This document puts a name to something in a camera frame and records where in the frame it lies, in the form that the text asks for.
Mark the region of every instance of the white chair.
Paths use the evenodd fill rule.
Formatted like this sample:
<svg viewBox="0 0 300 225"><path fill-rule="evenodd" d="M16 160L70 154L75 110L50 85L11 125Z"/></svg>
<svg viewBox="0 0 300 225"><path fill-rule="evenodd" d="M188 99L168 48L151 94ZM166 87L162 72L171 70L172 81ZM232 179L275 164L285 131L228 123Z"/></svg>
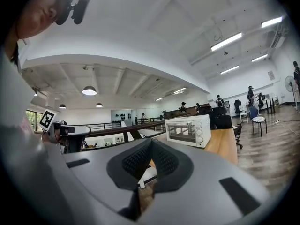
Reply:
<svg viewBox="0 0 300 225"><path fill-rule="evenodd" d="M247 117L247 123L248 123L248 111L247 111L247 107L245 104L242 104L241 106L239 106L240 109L240 119L242 119L243 115L246 115Z"/></svg>

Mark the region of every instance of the black rubber pad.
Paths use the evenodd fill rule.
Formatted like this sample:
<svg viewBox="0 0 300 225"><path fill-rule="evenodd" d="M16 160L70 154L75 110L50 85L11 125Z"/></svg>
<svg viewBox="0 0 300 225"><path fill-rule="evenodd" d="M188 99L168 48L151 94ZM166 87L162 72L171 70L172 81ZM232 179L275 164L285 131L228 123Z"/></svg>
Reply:
<svg viewBox="0 0 300 225"><path fill-rule="evenodd" d="M234 178L225 178L219 182L244 216L260 206L260 203L254 197L252 197Z"/></svg>
<svg viewBox="0 0 300 225"><path fill-rule="evenodd" d="M159 142L147 139L107 163L107 174L117 187L134 191L153 159L157 170L154 192L179 189L191 176L194 164L184 153Z"/></svg>

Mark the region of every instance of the window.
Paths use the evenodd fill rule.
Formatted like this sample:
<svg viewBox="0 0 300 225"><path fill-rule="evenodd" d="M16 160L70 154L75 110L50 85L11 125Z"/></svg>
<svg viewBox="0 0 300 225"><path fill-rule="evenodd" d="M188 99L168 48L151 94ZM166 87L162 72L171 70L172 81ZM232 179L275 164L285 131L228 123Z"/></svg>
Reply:
<svg viewBox="0 0 300 225"><path fill-rule="evenodd" d="M38 131L38 132L42 132L43 130L42 130L42 128L38 125L38 123L41 121L43 115L42 115L41 113L37 113L37 112L36 112L36 115L37 115L37 131Z"/></svg>
<svg viewBox="0 0 300 225"><path fill-rule="evenodd" d="M40 131L42 132L42 128L38 125L39 121L42 119L42 113L39 112L33 112L30 110L26 110L26 115L28 118L28 121L34 131Z"/></svg>

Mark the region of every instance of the wooden table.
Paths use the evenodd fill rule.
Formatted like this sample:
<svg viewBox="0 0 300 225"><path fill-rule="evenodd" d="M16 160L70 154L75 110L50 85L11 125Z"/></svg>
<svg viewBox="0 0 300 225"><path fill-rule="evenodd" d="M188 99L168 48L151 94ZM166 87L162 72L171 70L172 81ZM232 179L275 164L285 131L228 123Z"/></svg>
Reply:
<svg viewBox="0 0 300 225"><path fill-rule="evenodd" d="M163 142L164 140L166 140L166 134L158 136L157 139ZM237 165L238 163L238 152L236 148L236 141L233 128L211 130L210 141L208 142L204 150L216 153L235 165ZM155 164L152 160L150 162L150 165L155 167Z"/></svg>

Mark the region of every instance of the computer monitor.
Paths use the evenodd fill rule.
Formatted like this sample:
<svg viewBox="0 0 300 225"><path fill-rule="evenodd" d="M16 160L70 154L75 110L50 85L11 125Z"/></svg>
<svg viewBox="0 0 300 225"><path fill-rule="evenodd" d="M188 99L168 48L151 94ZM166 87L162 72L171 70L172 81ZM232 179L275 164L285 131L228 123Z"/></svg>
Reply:
<svg viewBox="0 0 300 225"><path fill-rule="evenodd" d="M230 108L229 101L225 101L223 105L224 105L224 108Z"/></svg>

